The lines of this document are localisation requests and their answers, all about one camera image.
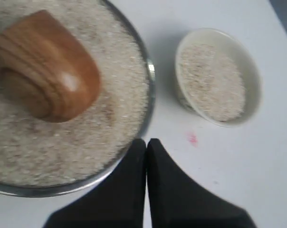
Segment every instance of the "white ceramic bowl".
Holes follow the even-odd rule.
[[[216,121],[200,110],[189,99],[190,97],[186,93],[182,83],[180,61],[182,51],[193,42],[214,46],[217,51],[226,54],[237,65],[246,88],[246,104],[244,113],[240,117],[227,122]],[[244,46],[235,38],[222,31],[212,28],[200,28],[190,32],[179,44],[175,59],[175,70],[177,96],[181,104],[212,123],[226,127],[237,126],[249,120],[258,110],[261,101],[261,79],[258,68]]]

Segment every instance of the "bowl rim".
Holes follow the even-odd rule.
[[[222,122],[222,121],[217,121],[211,117],[209,117],[204,111],[202,111],[200,108],[197,107],[197,105],[195,104],[194,101],[192,101],[188,95],[188,93],[186,92],[185,87],[183,86],[183,82],[182,82],[182,76],[181,76],[181,67],[180,67],[180,59],[181,59],[181,53],[184,50],[185,46],[188,44],[189,40],[191,39],[191,37],[194,34],[197,34],[198,32],[213,32],[213,33],[218,33],[221,36],[225,37],[226,39],[231,40],[235,45],[237,45],[239,47],[239,49],[243,52],[243,54],[246,56],[246,58],[248,58],[250,65],[252,66],[252,69],[256,72],[256,80],[258,82],[258,101],[257,101],[257,105],[255,106],[252,114],[250,115],[250,117],[246,118],[244,121],[240,121],[239,123],[231,123],[230,121],[227,122]],[[262,101],[262,77],[260,74],[260,70],[256,64],[256,62],[254,61],[253,56],[250,54],[250,52],[247,50],[247,48],[238,40],[236,39],[234,36],[219,30],[219,29],[215,29],[215,28],[197,28],[194,29],[192,31],[190,31],[179,43],[178,47],[177,47],[177,51],[176,51],[176,55],[175,55],[175,75],[177,78],[177,83],[178,83],[178,88],[180,89],[182,95],[184,96],[184,98],[186,99],[186,101],[189,103],[189,105],[191,106],[191,108],[197,112],[201,117],[203,117],[204,119],[208,120],[211,123],[214,123],[218,126],[223,126],[223,127],[236,127],[236,126],[240,126],[242,124],[244,124],[245,122],[247,122],[248,120],[252,119],[258,112],[258,109],[260,107],[261,101]]]
[[[143,122],[140,126],[140,129],[135,136],[135,138],[142,138],[145,136],[148,127],[150,125],[154,105],[155,105],[155,68],[148,51],[145,47],[143,40],[141,39],[139,33],[134,28],[133,24],[127,19],[127,17],[109,0],[101,0],[101,4],[105,7],[108,7],[112,11],[113,15],[121,21],[122,25],[128,30],[128,32],[134,37],[136,43],[140,48],[143,60],[145,61],[145,68],[147,73],[147,79],[149,81],[148,89],[148,106],[145,112]],[[88,187],[99,184],[105,178],[107,178],[120,161],[124,158],[127,153],[127,150],[132,142],[127,144],[123,149],[117,153],[116,157],[113,158],[105,167],[98,173],[90,175],[84,180],[77,180],[73,183],[60,184],[53,186],[45,187],[35,187],[35,186],[16,186],[0,182],[0,194],[16,196],[16,197],[25,197],[25,198],[44,198],[44,197],[53,197],[65,195],[68,193],[80,191]]]

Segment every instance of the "white table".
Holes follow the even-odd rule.
[[[146,140],[160,138],[199,184],[245,208],[259,228],[287,228],[287,35],[267,0],[113,0],[133,22],[156,65],[157,101]],[[258,115],[238,128],[215,126],[176,101],[174,53],[191,29],[235,36],[263,77]],[[194,133],[197,147],[187,134]],[[0,195],[0,228],[41,228],[47,216],[88,192],[23,199]],[[151,227],[148,201],[144,227]]]

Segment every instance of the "uncooked rice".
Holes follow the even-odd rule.
[[[236,64],[206,44],[192,43],[182,51],[181,78],[189,98],[209,117],[226,122],[240,117],[245,87]]]
[[[102,74],[103,91],[67,123],[34,119],[2,95],[0,182],[50,186],[96,174],[137,134],[147,108],[145,62],[134,38],[98,0],[0,0],[0,31],[46,9],[82,42]]]

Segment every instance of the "black object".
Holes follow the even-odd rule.
[[[188,177],[158,139],[147,149],[133,141],[108,178],[52,214],[44,228],[142,228],[146,171],[153,228],[256,228],[245,210]]]
[[[141,228],[145,142],[134,140],[116,169],[93,191],[53,213],[44,228]]]
[[[147,149],[154,228],[255,228],[245,210],[208,192],[170,158],[158,139]]]

